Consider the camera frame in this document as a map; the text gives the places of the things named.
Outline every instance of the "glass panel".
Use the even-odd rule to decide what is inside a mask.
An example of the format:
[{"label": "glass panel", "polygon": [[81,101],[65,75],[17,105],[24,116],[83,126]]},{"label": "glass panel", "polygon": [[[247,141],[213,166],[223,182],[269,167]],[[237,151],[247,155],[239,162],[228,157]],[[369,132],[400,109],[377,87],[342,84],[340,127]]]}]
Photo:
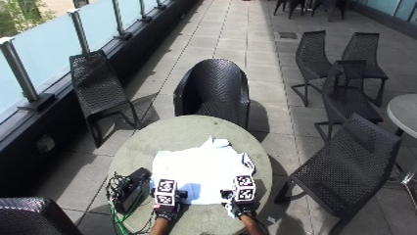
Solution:
[{"label": "glass panel", "polygon": [[152,11],[153,7],[157,6],[156,0],[144,0],[144,4],[145,4],[145,14],[147,14],[149,11]]},{"label": "glass panel", "polygon": [[99,0],[80,8],[80,19],[87,34],[89,50],[100,49],[117,34],[117,24],[111,0]]},{"label": "glass panel", "polygon": [[398,4],[400,0],[389,0],[389,1],[381,1],[381,0],[368,0],[368,6],[377,9],[378,11],[393,15],[396,6]]},{"label": "glass panel", "polygon": [[24,98],[9,64],[0,53],[0,114]]},{"label": "glass panel", "polygon": [[123,28],[127,29],[141,18],[140,0],[119,0]]},{"label": "glass panel", "polygon": [[81,53],[75,25],[64,15],[17,34],[13,45],[37,92],[51,78],[59,79],[69,71],[68,57]]},{"label": "glass panel", "polygon": [[398,6],[398,9],[396,10],[394,15],[408,21],[409,15],[412,14],[414,5],[417,0],[402,0]]}]

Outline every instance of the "round table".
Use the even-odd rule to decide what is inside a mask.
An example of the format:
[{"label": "round table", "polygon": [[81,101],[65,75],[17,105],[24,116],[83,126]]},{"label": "round table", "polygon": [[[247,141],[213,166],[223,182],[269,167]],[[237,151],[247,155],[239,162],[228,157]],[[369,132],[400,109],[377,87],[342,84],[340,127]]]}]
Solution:
[{"label": "round table", "polygon": [[[237,153],[248,153],[257,172],[253,175],[257,184],[257,213],[263,210],[272,186],[272,168],[268,154],[252,134],[232,122],[216,117],[181,116],[160,120],[141,129],[124,143],[113,158],[108,178],[115,171],[129,175],[137,168],[152,171],[152,161],[157,151],[180,151],[200,147],[209,136],[227,139]],[[148,196],[125,226],[136,232],[143,229],[152,212],[153,198]],[[191,205],[184,207],[171,234],[236,234],[244,230],[244,224],[232,218],[221,205]]]},{"label": "round table", "polygon": [[396,126],[417,138],[417,94],[394,97],[388,104],[388,116]]},{"label": "round table", "polygon": [[[388,103],[388,117],[398,127],[396,135],[401,135],[402,132],[417,138],[417,94],[406,94],[394,97]],[[404,185],[414,208],[417,209],[417,192],[416,185],[410,185],[414,175],[417,173],[417,163],[404,172],[398,164],[396,164],[401,174],[397,176],[397,180]]]}]

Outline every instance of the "gray floor tile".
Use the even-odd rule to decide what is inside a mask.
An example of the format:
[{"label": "gray floor tile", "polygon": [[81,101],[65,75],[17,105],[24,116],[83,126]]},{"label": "gray floor tile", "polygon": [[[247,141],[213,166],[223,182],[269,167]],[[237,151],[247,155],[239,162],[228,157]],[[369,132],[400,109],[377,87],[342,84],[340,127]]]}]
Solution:
[{"label": "gray floor tile", "polygon": [[247,40],[247,31],[237,28],[225,28],[221,31],[220,38]]},{"label": "gray floor tile", "polygon": [[63,211],[68,215],[68,217],[71,218],[71,220],[73,221],[73,223],[77,226],[81,222],[81,218],[83,218],[85,212],[84,211],[67,210],[67,209],[63,209]]},{"label": "gray floor tile", "polygon": [[247,63],[251,65],[276,66],[279,65],[277,54],[273,52],[247,52]]},{"label": "gray floor tile", "polygon": [[249,41],[263,41],[265,43],[272,43],[275,41],[272,31],[248,31],[248,40]]},{"label": "gray floor tile", "polygon": [[287,105],[284,84],[277,82],[249,81],[251,100],[261,104]]},{"label": "gray floor tile", "polygon": [[221,27],[217,28],[217,27],[204,27],[204,26],[199,26],[196,32],[195,32],[195,35],[193,35],[193,38],[196,36],[200,36],[200,37],[216,37],[219,38],[220,36],[220,33],[221,33]]},{"label": "gray floor tile", "polygon": [[249,130],[293,134],[288,106],[251,103]]},{"label": "gray floor tile", "polygon": [[172,73],[168,76],[165,83],[160,88],[159,94],[172,95],[184,76],[185,76],[185,73]]},{"label": "gray floor tile", "polygon": [[109,206],[107,204],[107,197],[105,197],[105,186],[107,186],[107,179],[100,187],[99,193],[96,194],[92,204],[89,206],[89,212],[111,214],[109,213]]},{"label": "gray floor tile", "polygon": [[276,52],[275,41],[248,40],[248,51]]},{"label": "gray floor tile", "polygon": [[67,153],[33,193],[48,197],[63,209],[85,211],[97,193],[112,158]]},{"label": "gray floor tile", "polygon": [[417,231],[416,209],[405,190],[381,189],[377,199],[388,219],[393,235],[414,234]]},{"label": "gray floor tile", "polygon": [[145,120],[175,118],[173,95],[157,95],[152,107],[145,115]]},{"label": "gray floor tile", "polygon": [[279,66],[247,65],[245,73],[251,81],[283,82]]},{"label": "gray floor tile", "polygon": [[295,136],[265,132],[251,132],[269,155],[272,173],[287,176],[300,166]]},{"label": "gray floor tile", "polygon": [[320,137],[314,122],[328,120],[325,109],[291,106],[292,126],[296,135]]},{"label": "gray floor tile", "polygon": [[217,36],[199,36],[195,35],[188,43],[188,48],[208,48],[213,49],[217,45],[219,37]]},{"label": "gray floor tile", "polygon": [[297,67],[296,55],[289,53],[279,53],[279,64],[283,67]]},{"label": "gray floor tile", "polygon": [[95,148],[91,133],[84,128],[80,130],[73,142],[68,145],[68,151],[115,156],[120,146],[131,138],[136,129],[119,117],[107,117],[97,121],[97,125],[104,134],[104,144]]},{"label": "gray floor tile", "polygon": [[[273,198],[277,195],[277,192],[281,189],[285,180],[287,177],[273,177],[268,206],[260,213],[259,220],[268,227],[269,234],[313,234],[313,226],[307,198],[300,198],[299,200],[292,201],[289,204],[283,203],[276,205],[273,203]],[[297,193],[300,193],[300,190],[295,188],[293,194]]]},{"label": "gray floor tile", "polygon": [[88,212],[81,223],[80,231],[84,235],[115,235],[112,217],[105,214]]},{"label": "gray floor tile", "polygon": [[247,51],[244,50],[229,50],[223,48],[217,48],[213,54],[213,58],[232,61],[239,66],[239,68],[247,67],[245,56]]},{"label": "gray floor tile", "polygon": [[[309,209],[312,212],[314,234],[328,234],[330,228],[337,223],[337,218],[330,216],[324,208],[308,197]],[[341,235],[369,234],[390,235],[390,230],[380,204],[373,198],[341,231]]]},{"label": "gray floor tile", "polygon": [[220,38],[217,43],[217,48],[228,50],[247,50],[247,40]]},{"label": "gray floor tile", "polygon": [[305,82],[297,67],[281,67],[281,70],[284,83],[295,85]]}]

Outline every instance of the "balcony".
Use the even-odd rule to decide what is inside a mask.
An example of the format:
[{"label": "balcony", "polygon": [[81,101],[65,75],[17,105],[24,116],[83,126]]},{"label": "balcony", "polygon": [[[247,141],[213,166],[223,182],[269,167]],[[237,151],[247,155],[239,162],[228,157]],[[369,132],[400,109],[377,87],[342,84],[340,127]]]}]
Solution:
[{"label": "balcony", "polygon": [[[224,58],[239,65],[249,79],[249,130],[263,143],[273,169],[269,202],[285,176],[324,146],[313,126],[328,118],[321,94],[312,90],[305,108],[291,89],[292,84],[303,82],[295,64],[301,33],[326,30],[326,53],[332,62],[340,59],[353,32],[381,34],[378,60],[389,80],[378,112],[385,119],[380,126],[389,132],[396,131],[396,126],[388,118],[388,101],[417,91],[416,39],[353,11],[346,12],[345,21],[336,13],[332,23],[328,23],[324,9],[313,17],[301,17],[296,11],[293,20],[288,20],[288,12],[279,10],[276,16],[272,14],[275,4],[276,1],[267,0],[199,1],[125,84],[145,127],[175,117],[173,89],[195,63],[207,58]],[[280,32],[296,32],[299,39],[281,38]],[[376,83],[368,82],[365,87],[369,94],[377,94]],[[83,127],[25,193],[52,198],[84,234],[115,234],[104,195],[105,176],[117,149],[140,131],[119,117],[109,117],[100,124],[113,131],[103,146],[93,147],[89,132]],[[417,140],[406,134],[397,159],[405,168],[417,159]],[[308,196],[292,201],[289,206],[271,203],[263,214],[276,219],[276,223],[265,221],[271,234],[326,234],[336,222]],[[416,221],[405,190],[398,184],[388,183],[342,234],[414,234]]]}]

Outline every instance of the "black wicker chair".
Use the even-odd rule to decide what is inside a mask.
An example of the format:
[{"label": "black wicker chair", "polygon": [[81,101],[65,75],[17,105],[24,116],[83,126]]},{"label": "black wicker chair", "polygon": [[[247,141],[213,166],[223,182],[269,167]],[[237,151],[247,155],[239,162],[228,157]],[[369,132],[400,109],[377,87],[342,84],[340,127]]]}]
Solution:
[{"label": "black wicker chair", "polygon": [[317,8],[321,5],[324,5],[328,11],[328,21],[330,22],[330,17],[333,15],[336,8],[340,9],[341,19],[344,20],[344,13],[346,11],[346,3],[348,3],[348,0],[316,0],[312,16],[314,15]]},{"label": "black wicker chair", "polygon": [[[71,74],[80,106],[87,119],[95,147],[103,144],[96,121],[120,114],[124,120],[137,128],[139,117],[135,106],[124,93],[116,72],[101,50],[69,57]],[[123,111],[132,109],[133,122]]]},{"label": "black wicker chair", "polygon": [[381,106],[382,104],[382,96],[385,83],[388,80],[388,75],[382,71],[378,61],[377,61],[377,50],[378,50],[378,33],[368,33],[368,32],[356,32],[352,35],[350,41],[348,43],[346,48],[344,49],[341,60],[365,60],[366,61],[366,69],[364,78],[377,78],[381,80],[381,86],[377,98],[373,99],[369,96],[369,101],[376,105]]},{"label": "black wicker chair", "polygon": [[283,4],[283,12],[285,11],[285,5],[287,1],[289,1],[289,12],[288,12],[288,19],[291,20],[292,14],[296,10],[296,7],[301,5],[301,16],[304,16],[304,11],[305,11],[305,0],[277,0],[276,2],[276,7],[273,11],[273,15],[276,16],[276,11],[279,9],[279,6]]},{"label": "black wicker chair", "polygon": [[329,214],[340,218],[338,234],[388,181],[401,140],[358,115],[352,115],[333,138],[289,175],[273,202],[288,202],[297,184]]},{"label": "black wicker chair", "polygon": [[[308,106],[308,86],[321,92],[321,89],[310,83],[310,80],[326,77],[330,68],[325,52],[325,38],[325,31],[304,32],[297,48],[296,63],[305,83],[293,85],[291,88],[301,97],[305,107]],[[297,87],[304,87],[304,95]]]},{"label": "black wicker chair", "polygon": [[81,235],[68,215],[51,199],[0,199],[0,234]]},{"label": "black wicker chair", "polygon": [[[328,72],[322,90],[328,121],[314,123],[325,141],[330,138],[332,126],[342,124],[353,113],[372,123],[382,121],[378,112],[365,98],[364,70],[365,61],[336,61]],[[328,136],[321,125],[328,125]]]},{"label": "black wicker chair", "polygon": [[247,74],[224,59],[199,62],[173,92],[175,115],[223,118],[248,127],[249,88]]}]

